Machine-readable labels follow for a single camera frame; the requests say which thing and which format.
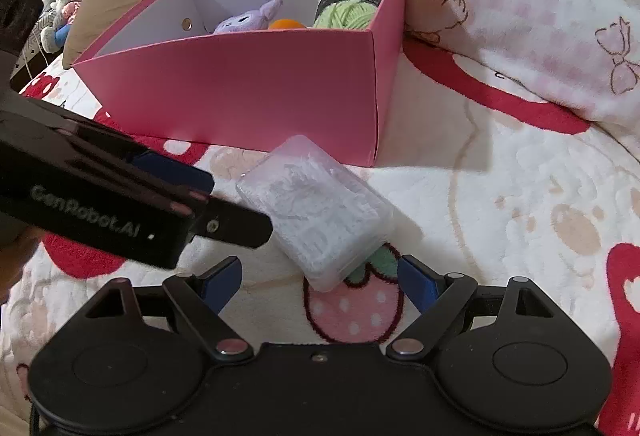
pink box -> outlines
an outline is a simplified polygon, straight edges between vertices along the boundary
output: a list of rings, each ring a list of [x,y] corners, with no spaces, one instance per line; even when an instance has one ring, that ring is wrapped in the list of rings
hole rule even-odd
[[[382,0],[366,30],[208,33],[266,1],[142,0],[74,68],[129,133],[259,151],[302,134],[338,161],[373,165],[404,0]],[[319,0],[283,1],[276,19],[313,23]]]

bow print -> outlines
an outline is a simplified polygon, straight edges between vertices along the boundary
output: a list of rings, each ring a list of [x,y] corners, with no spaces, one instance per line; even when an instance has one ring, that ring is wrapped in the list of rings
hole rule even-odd
[[[631,51],[631,25],[622,16],[609,28],[596,30],[596,41],[611,56],[610,87],[615,95],[632,90],[640,80],[640,64],[626,60]]]

orange object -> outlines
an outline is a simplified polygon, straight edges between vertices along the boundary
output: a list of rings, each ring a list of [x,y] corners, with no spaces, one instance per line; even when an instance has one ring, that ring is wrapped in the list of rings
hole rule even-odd
[[[306,28],[306,26],[296,20],[290,20],[288,18],[276,20],[269,25],[269,30],[280,30],[283,28]]]

human hand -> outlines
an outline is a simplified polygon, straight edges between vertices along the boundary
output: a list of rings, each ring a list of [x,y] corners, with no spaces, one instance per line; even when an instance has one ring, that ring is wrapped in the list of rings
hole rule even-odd
[[[22,267],[33,257],[44,234],[27,227],[15,241],[0,248],[0,304],[9,299],[9,290],[22,278]]]

clear plastic container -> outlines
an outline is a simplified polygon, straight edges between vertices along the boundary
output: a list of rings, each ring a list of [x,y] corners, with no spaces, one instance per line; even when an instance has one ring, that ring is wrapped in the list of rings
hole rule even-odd
[[[391,204],[301,135],[237,187],[248,206],[271,217],[274,239],[318,291],[335,288],[391,233]]]

